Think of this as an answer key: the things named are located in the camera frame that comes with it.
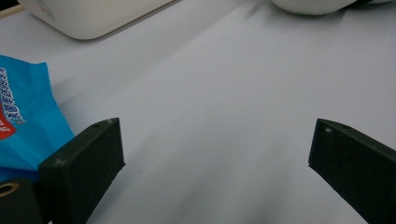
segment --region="red logo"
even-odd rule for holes
[[[10,137],[16,132],[14,126],[12,126],[3,114],[3,106],[0,103],[0,140]]]

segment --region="blue packaging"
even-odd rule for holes
[[[38,164],[73,137],[47,65],[0,55],[0,181],[36,180]]]

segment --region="white table surface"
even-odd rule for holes
[[[396,4],[183,0],[92,41],[24,11],[0,36],[48,63],[75,133],[120,117],[127,165],[89,223],[366,223],[307,166],[316,119],[396,148]]]

